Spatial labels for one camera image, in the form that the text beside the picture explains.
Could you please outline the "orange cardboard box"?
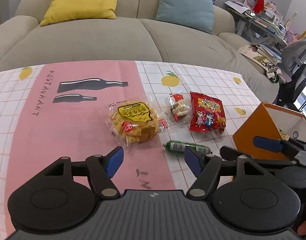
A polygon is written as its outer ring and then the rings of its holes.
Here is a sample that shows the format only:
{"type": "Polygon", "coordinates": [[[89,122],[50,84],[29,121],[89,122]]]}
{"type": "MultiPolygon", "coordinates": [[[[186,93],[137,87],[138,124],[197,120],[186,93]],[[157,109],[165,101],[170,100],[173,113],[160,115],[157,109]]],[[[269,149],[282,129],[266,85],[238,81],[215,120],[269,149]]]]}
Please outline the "orange cardboard box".
{"type": "Polygon", "coordinates": [[[261,103],[233,135],[237,150],[255,159],[287,160],[282,153],[273,153],[253,144],[256,136],[282,139],[282,133],[306,142],[306,117],[296,111],[269,103],[261,103]]]}

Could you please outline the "green sausage stick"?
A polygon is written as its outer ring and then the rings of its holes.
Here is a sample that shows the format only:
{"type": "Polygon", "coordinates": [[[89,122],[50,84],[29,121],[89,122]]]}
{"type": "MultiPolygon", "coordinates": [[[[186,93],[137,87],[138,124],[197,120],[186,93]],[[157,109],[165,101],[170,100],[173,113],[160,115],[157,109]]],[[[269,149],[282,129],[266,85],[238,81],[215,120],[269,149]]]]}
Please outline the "green sausage stick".
{"type": "Polygon", "coordinates": [[[189,142],[170,140],[163,144],[163,147],[169,153],[184,154],[186,147],[190,147],[197,153],[198,156],[212,154],[212,150],[209,147],[189,142]]]}

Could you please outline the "teal cushion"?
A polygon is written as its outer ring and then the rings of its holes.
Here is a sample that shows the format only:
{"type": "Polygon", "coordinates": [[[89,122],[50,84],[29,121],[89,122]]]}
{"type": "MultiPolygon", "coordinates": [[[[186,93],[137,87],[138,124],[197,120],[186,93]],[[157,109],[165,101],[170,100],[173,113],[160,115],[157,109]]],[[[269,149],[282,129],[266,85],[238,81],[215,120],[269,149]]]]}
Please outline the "teal cushion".
{"type": "Polygon", "coordinates": [[[212,0],[160,0],[155,20],[213,33],[212,0]]]}

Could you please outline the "book stack on sofa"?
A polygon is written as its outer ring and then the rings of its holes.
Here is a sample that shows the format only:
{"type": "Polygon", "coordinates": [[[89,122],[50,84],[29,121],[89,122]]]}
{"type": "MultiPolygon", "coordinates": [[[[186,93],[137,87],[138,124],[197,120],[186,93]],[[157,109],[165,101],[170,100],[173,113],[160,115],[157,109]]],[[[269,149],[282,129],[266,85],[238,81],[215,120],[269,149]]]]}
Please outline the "book stack on sofa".
{"type": "Polygon", "coordinates": [[[281,63],[282,57],[263,44],[256,44],[257,52],[272,63],[281,63]]]}

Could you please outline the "beige fabric sofa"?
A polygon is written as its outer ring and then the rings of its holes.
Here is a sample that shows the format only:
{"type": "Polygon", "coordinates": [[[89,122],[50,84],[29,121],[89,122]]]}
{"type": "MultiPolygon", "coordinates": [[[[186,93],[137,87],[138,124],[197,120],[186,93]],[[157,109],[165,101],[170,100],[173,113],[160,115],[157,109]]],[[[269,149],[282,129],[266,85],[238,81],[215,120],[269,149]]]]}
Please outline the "beige fabric sofa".
{"type": "Polygon", "coordinates": [[[239,73],[262,102],[279,85],[239,53],[246,40],[233,16],[214,7],[211,34],[155,19],[160,0],[118,0],[114,20],[76,20],[40,26],[51,0],[21,0],[0,25],[0,72],[44,63],[143,60],[184,63],[239,73]]]}

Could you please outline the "small clear red snack pack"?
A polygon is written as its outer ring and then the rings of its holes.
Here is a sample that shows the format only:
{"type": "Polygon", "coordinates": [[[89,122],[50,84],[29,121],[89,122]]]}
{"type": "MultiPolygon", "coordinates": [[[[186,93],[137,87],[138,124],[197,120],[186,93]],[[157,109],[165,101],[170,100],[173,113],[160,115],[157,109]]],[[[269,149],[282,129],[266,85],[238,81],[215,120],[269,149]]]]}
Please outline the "small clear red snack pack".
{"type": "Polygon", "coordinates": [[[165,114],[172,125],[182,125],[191,118],[191,109],[182,90],[169,94],[165,100],[165,114]]]}

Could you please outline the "pink white lemon tablecloth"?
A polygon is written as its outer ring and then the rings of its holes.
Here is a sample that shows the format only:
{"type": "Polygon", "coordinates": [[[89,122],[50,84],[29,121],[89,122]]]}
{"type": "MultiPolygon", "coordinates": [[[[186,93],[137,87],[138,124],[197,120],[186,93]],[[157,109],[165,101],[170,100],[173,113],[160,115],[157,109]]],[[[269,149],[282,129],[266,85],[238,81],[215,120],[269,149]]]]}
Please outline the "pink white lemon tablecloth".
{"type": "Polygon", "coordinates": [[[163,145],[200,143],[219,154],[260,100],[242,75],[202,66],[152,61],[80,61],[0,72],[0,239],[13,232],[10,194],[62,156],[73,161],[107,154],[118,145],[111,134],[109,105],[148,96],[161,111],[169,94],[200,92],[219,98],[226,112],[224,133],[196,133],[188,122],[171,125],[154,139],[125,149],[113,181],[125,189],[187,191],[194,180],[181,156],[163,145]]]}

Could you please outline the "yellow round cracker pack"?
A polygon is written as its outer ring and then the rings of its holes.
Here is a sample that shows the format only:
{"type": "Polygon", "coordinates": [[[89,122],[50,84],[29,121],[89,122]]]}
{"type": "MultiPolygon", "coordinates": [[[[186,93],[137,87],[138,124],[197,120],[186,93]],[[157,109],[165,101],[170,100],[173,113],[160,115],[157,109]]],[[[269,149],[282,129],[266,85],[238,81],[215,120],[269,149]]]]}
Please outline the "yellow round cracker pack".
{"type": "Polygon", "coordinates": [[[126,147],[150,141],[169,128],[152,94],[110,104],[106,124],[126,147]]]}

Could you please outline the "yellow cushion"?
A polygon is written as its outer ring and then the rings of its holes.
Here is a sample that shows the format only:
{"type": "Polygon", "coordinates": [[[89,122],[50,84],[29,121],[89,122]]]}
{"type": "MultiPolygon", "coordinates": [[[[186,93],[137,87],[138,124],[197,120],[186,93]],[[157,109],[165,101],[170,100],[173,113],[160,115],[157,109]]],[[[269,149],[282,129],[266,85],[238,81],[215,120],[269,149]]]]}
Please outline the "yellow cushion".
{"type": "Polygon", "coordinates": [[[117,0],[52,0],[41,26],[72,20],[116,18],[117,0]]]}

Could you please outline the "cluttered white desk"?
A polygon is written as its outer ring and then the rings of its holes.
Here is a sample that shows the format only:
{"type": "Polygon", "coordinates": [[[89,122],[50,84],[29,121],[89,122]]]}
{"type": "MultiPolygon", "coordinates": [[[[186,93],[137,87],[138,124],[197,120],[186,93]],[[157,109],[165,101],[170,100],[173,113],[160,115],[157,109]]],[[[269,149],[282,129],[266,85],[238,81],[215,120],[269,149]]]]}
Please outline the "cluttered white desk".
{"type": "Polygon", "coordinates": [[[243,3],[236,0],[225,2],[226,10],[236,20],[235,33],[238,36],[245,35],[253,44],[266,44],[279,50],[289,43],[306,39],[306,31],[298,35],[290,30],[291,20],[297,16],[297,12],[289,20],[284,21],[274,2],[263,1],[263,10],[259,13],[255,12],[258,0],[244,0],[243,3]]]}

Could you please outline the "grey desk chair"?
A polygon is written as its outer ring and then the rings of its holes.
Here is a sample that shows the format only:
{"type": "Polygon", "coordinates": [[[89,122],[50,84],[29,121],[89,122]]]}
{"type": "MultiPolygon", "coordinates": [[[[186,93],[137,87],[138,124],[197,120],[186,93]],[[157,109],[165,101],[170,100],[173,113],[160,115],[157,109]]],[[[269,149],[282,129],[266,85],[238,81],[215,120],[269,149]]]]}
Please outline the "grey desk chair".
{"type": "Polygon", "coordinates": [[[282,51],[282,70],[276,98],[278,106],[294,103],[306,86],[306,40],[288,44],[282,51]]]}

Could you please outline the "floral tote bag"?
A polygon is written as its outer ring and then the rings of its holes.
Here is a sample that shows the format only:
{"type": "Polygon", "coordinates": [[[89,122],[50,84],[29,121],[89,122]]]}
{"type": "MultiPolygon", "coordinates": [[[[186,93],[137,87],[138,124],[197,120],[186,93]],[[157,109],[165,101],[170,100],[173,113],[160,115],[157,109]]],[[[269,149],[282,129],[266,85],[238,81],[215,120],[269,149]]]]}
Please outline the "floral tote bag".
{"type": "Polygon", "coordinates": [[[238,51],[255,63],[257,66],[264,70],[265,76],[272,82],[278,83],[282,71],[278,66],[279,63],[272,63],[260,53],[257,52],[257,48],[253,44],[247,44],[238,49],[238,51]]]}

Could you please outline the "red cartoon snack bag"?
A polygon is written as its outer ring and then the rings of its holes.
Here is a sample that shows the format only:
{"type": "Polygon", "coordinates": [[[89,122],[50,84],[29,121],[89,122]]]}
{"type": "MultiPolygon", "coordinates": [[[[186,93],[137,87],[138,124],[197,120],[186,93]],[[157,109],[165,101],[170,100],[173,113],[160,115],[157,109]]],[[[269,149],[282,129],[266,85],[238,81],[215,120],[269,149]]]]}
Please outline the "red cartoon snack bag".
{"type": "Polygon", "coordinates": [[[208,133],[217,130],[220,134],[226,128],[226,116],[222,101],[208,95],[190,92],[192,120],[189,129],[208,133]]]}

